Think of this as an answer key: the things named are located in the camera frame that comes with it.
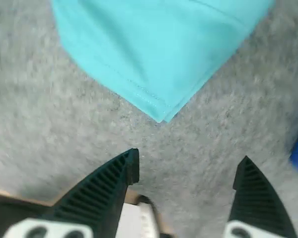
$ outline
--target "turquoise cloth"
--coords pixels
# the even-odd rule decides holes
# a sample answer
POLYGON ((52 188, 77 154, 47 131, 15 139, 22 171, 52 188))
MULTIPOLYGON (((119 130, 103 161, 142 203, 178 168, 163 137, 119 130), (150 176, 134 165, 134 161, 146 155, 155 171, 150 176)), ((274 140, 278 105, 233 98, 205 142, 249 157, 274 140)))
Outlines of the turquoise cloth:
POLYGON ((234 54, 273 0, 53 0, 76 63, 157 122, 234 54))

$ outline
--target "gray carpet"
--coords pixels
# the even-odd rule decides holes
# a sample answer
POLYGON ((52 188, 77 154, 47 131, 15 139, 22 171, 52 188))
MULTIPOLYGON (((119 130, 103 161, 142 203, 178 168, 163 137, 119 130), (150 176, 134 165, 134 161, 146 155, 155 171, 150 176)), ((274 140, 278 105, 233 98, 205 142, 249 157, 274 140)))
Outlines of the gray carpet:
POLYGON ((63 51, 47 0, 0 0, 0 189, 53 199, 137 147, 141 181, 179 237, 221 237, 248 155, 298 232, 298 0, 280 0, 170 123, 155 123, 63 51))

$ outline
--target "stitching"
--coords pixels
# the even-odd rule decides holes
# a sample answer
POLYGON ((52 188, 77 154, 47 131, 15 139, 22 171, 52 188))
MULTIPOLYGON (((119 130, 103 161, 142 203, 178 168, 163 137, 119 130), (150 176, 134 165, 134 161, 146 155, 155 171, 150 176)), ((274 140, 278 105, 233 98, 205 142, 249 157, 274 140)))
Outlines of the stitching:
MULTIPOLYGON (((133 83, 136 87, 138 87, 139 89, 143 90, 145 93, 147 93, 149 96, 152 96, 153 98, 157 99, 158 101, 160 101, 161 103, 163 103, 164 106, 167 106, 168 108, 171 108, 170 105, 166 104, 161 98, 158 98, 157 96, 155 96, 154 94, 149 93, 145 88, 139 86, 137 83, 135 83, 134 81, 128 79, 127 77, 125 77, 121 72, 117 71, 115 68, 113 68, 111 65, 104 63, 101 59, 97 58, 96 56, 93 56, 93 58, 95 60, 97 60, 98 62, 100 62, 101 64, 103 64, 104 66, 106 66, 107 68, 109 68, 110 70, 113 70, 114 72, 116 72, 119 76, 121 76, 123 79, 133 83)), ((142 97, 140 94, 136 93, 136 95, 138 97, 140 97, 141 99, 145 100, 147 103, 151 104, 152 106, 154 106, 155 108, 157 108, 157 105, 148 101, 146 98, 142 97)))

